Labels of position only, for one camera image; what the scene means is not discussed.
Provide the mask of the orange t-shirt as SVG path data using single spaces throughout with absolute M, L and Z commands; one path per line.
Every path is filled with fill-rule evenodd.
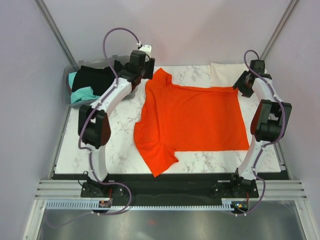
M 175 164 L 176 152 L 246 151 L 249 141 L 238 91 L 173 83 L 158 69 L 145 85 L 134 144 L 154 177 Z

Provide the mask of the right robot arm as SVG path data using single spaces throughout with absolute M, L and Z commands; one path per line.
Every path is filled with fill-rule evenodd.
M 250 124 L 251 143 L 241 165 L 236 169 L 229 184 L 230 193 L 238 198 L 257 197 L 258 170 L 266 149 L 284 136 L 292 105 L 284 102 L 276 93 L 272 77 L 265 73 L 265 62 L 251 60 L 233 85 L 243 97 L 256 94 L 259 105 Z

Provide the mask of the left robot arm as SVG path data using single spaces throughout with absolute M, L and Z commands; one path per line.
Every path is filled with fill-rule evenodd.
M 104 181 L 108 176 L 106 144 L 111 137 L 109 117 L 116 106 L 133 93 L 143 79 L 151 79 L 155 59 L 150 45 L 133 50 L 129 61 L 114 75 L 108 89 L 90 105 L 82 105 L 78 111 L 78 148 L 87 150 L 89 170 L 82 183 L 81 197 L 106 198 L 112 185 Z

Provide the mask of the cream folded cloth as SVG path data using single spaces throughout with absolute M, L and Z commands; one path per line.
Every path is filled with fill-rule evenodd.
M 232 87 L 248 68 L 244 63 L 210 64 L 210 78 L 214 87 Z

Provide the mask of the clear plastic storage bin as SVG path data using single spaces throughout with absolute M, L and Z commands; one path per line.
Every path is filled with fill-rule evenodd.
M 124 65 L 127 62 L 129 62 L 129 59 L 130 57 L 128 55 L 124 55 L 124 56 L 113 55 L 111 58 L 109 58 L 109 60 L 112 63 L 112 66 L 114 66 L 114 60 L 117 60 L 122 65 Z M 87 66 L 87 67 L 96 68 L 96 69 L 103 69 L 105 67 L 108 67 L 109 64 L 107 60 L 100 59 L 100 60 L 94 60 L 94 61 L 79 61 L 77 64 L 68 65 L 64 68 L 64 71 L 63 71 L 64 99 L 68 106 L 75 109 L 78 109 L 81 106 L 81 104 L 89 105 L 92 102 L 94 102 L 94 100 L 87 100 L 87 101 L 82 101 L 77 103 L 71 103 L 72 88 L 70 88 L 69 86 L 69 74 L 76 72 L 81 68 L 81 66 Z M 130 100 L 134 98 L 136 95 L 137 89 L 138 87 L 135 90 L 133 90 L 133 92 L 128 94 L 124 98 L 124 100 Z

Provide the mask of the black garment in bin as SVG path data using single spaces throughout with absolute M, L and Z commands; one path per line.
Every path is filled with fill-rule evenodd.
M 71 91 L 75 92 L 80 88 L 91 87 L 94 95 L 101 96 L 113 84 L 115 78 L 115 74 L 109 66 L 93 68 L 82 65 L 80 70 L 76 72 Z

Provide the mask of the teal garment in bin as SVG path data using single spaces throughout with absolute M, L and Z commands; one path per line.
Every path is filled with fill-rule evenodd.
M 72 72 L 68 75 L 68 87 L 71 90 L 75 77 L 76 77 L 76 72 Z M 90 86 L 87 87 L 82 87 L 79 88 L 78 90 L 71 92 L 70 94 L 70 103 L 75 104 L 75 103 L 80 103 L 84 101 L 90 101 L 90 100 L 97 100 L 99 96 L 94 95 L 93 89 Z

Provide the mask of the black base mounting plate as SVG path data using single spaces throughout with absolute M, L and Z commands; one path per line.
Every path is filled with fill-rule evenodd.
M 257 197 L 235 197 L 231 193 L 231 173 L 165 173 L 154 177 L 150 173 L 111 173 L 105 182 L 118 182 L 126 185 L 129 190 L 121 186 L 112 186 L 108 195 L 118 205 L 137 204 L 216 204 L 222 199 L 238 198 L 257 200 L 261 187 L 256 181 Z M 77 180 L 85 182 L 87 174 L 70 173 L 54 174 L 54 180 Z

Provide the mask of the right aluminium frame post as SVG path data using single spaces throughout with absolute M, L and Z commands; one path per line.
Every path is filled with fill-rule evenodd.
M 290 0 L 287 7 L 285 8 L 281 18 L 279 19 L 275 29 L 273 30 L 266 46 L 264 47 L 261 55 L 259 56 L 261 60 L 265 60 L 270 53 L 271 49 L 275 45 L 277 39 L 281 35 L 284 30 L 286 24 L 289 22 L 291 15 L 295 11 L 297 5 L 299 4 L 299 0 Z

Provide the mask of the aluminium frame post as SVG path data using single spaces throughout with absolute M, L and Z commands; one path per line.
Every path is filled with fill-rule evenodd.
M 37 5 L 38 9 L 40 10 L 42 16 L 44 17 L 46 23 L 48 24 L 50 30 L 52 31 L 55 39 L 57 40 L 59 46 L 61 47 L 64 55 L 66 56 L 68 62 L 71 65 L 76 65 L 77 62 L 75 61 L 66 41 L 63 38 L 63 35 L 61 34 L 61 31 L 58 28 L 58 25 L 56 24 L 52 14 L 49 11 L 49 8 L 47 7 L 44 0 L 35 0 L 35 4 Z
M 285 8 L 281 18 L 279 19 L 275 29 L 273 30 L 266 46 L 264 47 L 261 55 L 259 56 L 261 60 L 265 60 L 270 53 L 271 49 L 275 45 L 277 39 L 281 35 L 284 30 L 286 24 L 289 22 L 291 15 L 295 11 L 297 5 L 299 4 L 299 0 L 290 0 L 287 7 Z

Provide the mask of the left aluminium frame post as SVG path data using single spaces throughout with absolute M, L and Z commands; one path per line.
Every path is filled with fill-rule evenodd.
M 63 35 L 61 34 L 61 31 L 58 28 L 58 25 L 56 24 L 52 14 L 49 11 L 49 8 L 47 7 L 44 0 L 35 0 L 35 4 L 37 5 L 38 9 L 40 10 L 42 16 L 44 17 L 46 23 L 48 24 L 50 30 L 52 31 L 55 39 L 57 40 L 59 46 L 61 47 L 64 55 L 66 56 L 68 62 L 71 65 L 76 65 L 77 62 L 75 61 L 66 41 L 63 38 Z

